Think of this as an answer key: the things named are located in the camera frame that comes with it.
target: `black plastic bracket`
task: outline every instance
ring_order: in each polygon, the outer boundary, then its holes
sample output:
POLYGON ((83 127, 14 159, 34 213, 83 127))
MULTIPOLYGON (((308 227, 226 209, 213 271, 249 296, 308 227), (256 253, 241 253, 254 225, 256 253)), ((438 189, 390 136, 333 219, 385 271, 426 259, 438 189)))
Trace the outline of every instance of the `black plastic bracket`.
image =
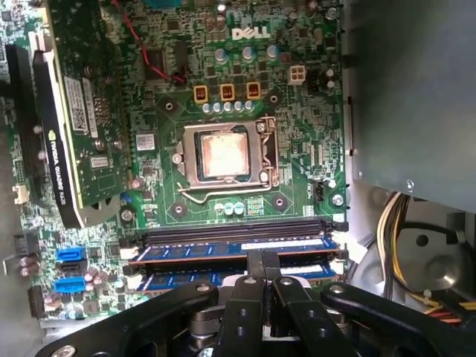
POLYGON ((51 357, 64 347, 74 348, 74 357, 138 356, 140 348, 151 343, 162 345, 165 338, 187 328, 191 313, 217 301, 215 286, 187 284, 61 338, 42 348, 36 357, 51 357))

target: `cable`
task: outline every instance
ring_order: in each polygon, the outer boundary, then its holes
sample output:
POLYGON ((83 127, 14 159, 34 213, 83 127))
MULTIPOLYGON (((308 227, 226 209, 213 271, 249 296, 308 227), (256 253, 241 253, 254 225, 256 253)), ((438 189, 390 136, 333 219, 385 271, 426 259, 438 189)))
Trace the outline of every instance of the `cable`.
MULTIPOLYGON (((122 15, 123 17, 123 20, 127 26, 127 28, 129 29, 129 31, 131 32, 132 36, 134 37, 135 41, 138 42, 138 44, 141 46, 141 51, 142 51, 142 57, 144 58, 144 62, 149 66, 149 68, 154 71, 156 74, 158 74, 159 76, 161 76, 163 79, 165 80, 168 80, 169 77, 164 73, 162 72, 161 70, 159 70, 157 67, 155 67, 154 65, 151 65, 150 64, 150 61, 149 61, 149 55, 147 54, 147 47, 145 46, 145 44, 142 42, 142 39, 139 37, 139 35, 137 35, 137 33, 135 32, 134 30, 134 26, 132 26, 132 23, 129 19, 129 17, 127 16, 127 13, 126 11, 119 5, 118 3, 118 0, 111 0, 112 4, 114 6, 116 6, 116 8, 119 10, 120 14, 122 15)), ((177 82, 180 82, 180 83, 185 83, 185 80, 181 77, 178 77, 178 76, 171 76, 170 78, 172 78, 173 80, 176 80, 177 82)))

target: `orange wire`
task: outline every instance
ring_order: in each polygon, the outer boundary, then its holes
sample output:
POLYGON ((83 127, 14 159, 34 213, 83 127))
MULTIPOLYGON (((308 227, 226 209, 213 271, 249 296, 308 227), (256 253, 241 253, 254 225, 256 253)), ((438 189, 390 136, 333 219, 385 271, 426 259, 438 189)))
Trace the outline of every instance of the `orange wire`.
POLYGON ((446 322, 448 324, 458 324, 461 322, 460 318, 444 318, 441 321, 446 322))
MULTIPOLYGON (((132 23, 127 16, 126 12, 122 9, 122 7, 119 5, 118 0, 111 0, 114 6, 119 10, 119 12, 122 14, 123 20, 126 23, 127 28, 131 31, 132 36, 134 39, 139 42, 139 45, 141 46, 141 51, 142 51, 142 57, 144 58, 144 62, 149 66, 150 69, 152 69, 156 74, 164 78, 165 80, 167 79, 167 75, 160 71, 158 68, 156 68, 154 65, 150 64, 149 57, 147 55, 147 47, 143 44, 141 38, 139 35, 134 30, 134 26, 132 26, 132 23)), ((177 76, 172 76, 172 78, 180 83, 184 83, 184 79, 177 77, 177 76)))

